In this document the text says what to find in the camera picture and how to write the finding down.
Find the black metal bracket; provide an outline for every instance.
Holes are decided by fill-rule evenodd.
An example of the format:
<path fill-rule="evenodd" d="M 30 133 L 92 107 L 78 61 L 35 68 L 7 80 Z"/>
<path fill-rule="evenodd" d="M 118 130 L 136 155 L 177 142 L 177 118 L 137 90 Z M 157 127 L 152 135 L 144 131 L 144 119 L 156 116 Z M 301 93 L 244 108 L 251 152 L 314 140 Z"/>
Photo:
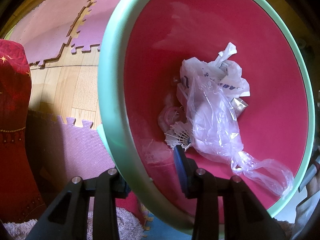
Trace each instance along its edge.
<path fill-rule="evenodd" d="M 93 196 L 93 239 L 119 240 L 115 198 L 126 198 L 129 192 L 115 168 L 93 179 L 74 177 L 49 205 L 26 240 L 86 240 L 89 200 Z"/>
<path fill-rule="evenodd" d="M 285 233 L 239 176 L 214 177 L 185 156 L 180 145 L 174 162 L 181 189 L 197 198 L 192 240 L 219 239 L 218 196 L 223 198 L 225 240 L 284 240 Z"/>

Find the pink foam mat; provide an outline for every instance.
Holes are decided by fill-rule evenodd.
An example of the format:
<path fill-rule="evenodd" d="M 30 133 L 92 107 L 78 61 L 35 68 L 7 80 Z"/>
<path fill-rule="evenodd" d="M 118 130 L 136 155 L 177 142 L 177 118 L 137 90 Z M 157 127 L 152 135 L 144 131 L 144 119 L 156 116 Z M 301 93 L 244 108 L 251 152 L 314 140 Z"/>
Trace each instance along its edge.
<path fill-rule="evenodd" d="M 89 179 L 99 176 L 115 165 L 93 122 L 82 120 L 83 127 L 74 126 L 76 119 L 61 116 L 52 121 L 52 114 L 43 118 L 41 112 L 29 111 L 26 123 L 26 152 L 33 173 L 44 167 L 51 177 L 65 186 L 73 177 Z M 116 206 L 132 212 L 141 223 L 140 203 L 133 192 L 126 199 L 117 199 Z"/>
<path fill-rule="evenodd" d="M 107 23 L 119 1 L 97 0 L 95 5 L 90 7 L 90 14 L 84 17 L 84 24 L 78 27 L 78 37 L 71 41 L 71 53 L 76 53 L 76 49 L 81 47 L 82 52 L 88 52 L 91 51 L 91 46 L 97 45 L 100 50 Z"/>
<path fill-rule="evenodd" d="M 10 40 L 23 45 L 29 64 L 58 58 L 70 31 L 90 0 L 45 0 L 14 28 Z"/>

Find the feathers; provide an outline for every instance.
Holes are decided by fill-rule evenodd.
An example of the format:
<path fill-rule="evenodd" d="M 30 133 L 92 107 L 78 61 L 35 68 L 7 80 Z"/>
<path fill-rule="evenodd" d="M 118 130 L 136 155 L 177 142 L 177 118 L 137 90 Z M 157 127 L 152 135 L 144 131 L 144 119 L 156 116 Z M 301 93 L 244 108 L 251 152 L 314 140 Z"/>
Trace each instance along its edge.
<path fill-rule="evenodd" d="M 175 122 L 171 125 L 170 130 L 165 133 L 165 142 L 172 149 L 177 145 L 181 145 L 185 151 L 191 147 L 188 123 Z"/>

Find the white plastic bag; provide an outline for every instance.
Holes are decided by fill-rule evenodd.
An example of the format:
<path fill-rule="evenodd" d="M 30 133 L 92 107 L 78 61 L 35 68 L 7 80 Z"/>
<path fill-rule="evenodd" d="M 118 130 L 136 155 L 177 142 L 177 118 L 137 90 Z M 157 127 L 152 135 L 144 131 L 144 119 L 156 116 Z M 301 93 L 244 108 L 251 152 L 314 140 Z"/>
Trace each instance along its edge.
<path fill-rule="evenodd" d="M 236 62 L 227 60 L 236 53 L 236 46 L 229 42 L 226 49 L 219 52 L 215 61 L 206 63 L 195 57 L 184 60 L 180 69 L 180 77 L 185 93 L 188 94 L 190 78 L 195 75 L 203 75 L 208 80 L 218 83 L 229 98 L 250 96 L 249 84 L 241 77 L 241 67 Z"/>
<path fill-rule="evenodd" d="M 223 89 L 215 81 L 197 75 L 189 77 L 187 119 L 191 145 L 212 161 L 230 163 L 236 174 L 254 180 L 275 195 L 286 196 L 293 186 L 293 174 L 276 160 L 259 161 L 243 151 L 236 114 Z M 269 175 L 258 169 L 264 168 Z"/>

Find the trash bin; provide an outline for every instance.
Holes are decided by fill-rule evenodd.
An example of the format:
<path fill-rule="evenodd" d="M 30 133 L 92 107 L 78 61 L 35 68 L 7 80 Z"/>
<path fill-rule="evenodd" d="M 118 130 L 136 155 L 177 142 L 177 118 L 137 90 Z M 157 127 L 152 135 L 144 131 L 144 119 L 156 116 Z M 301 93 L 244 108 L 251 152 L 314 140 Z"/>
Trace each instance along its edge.
<path fill-rule="evenodd" d="M 172 79 L 184 59 L 209 62 L 228 42 L 230 60 L 250 84 L 238 123 L 244 150 L 276 159 L 295 176 L 282 199 L 243 177 L 275 216 L 297 190 L 309 163 L 315 114 L 311 85 L 299 49 L 265 0 L 121 0 L 105 31 L 98 94 L 105 145 L 144 205 L 176 229 L 190 233 L 195 200 L 181 192 L 172 150 L 157 124 Z M 229 165 L 190 149 L 187 156 L 213 175 L 230 178 Z"/>

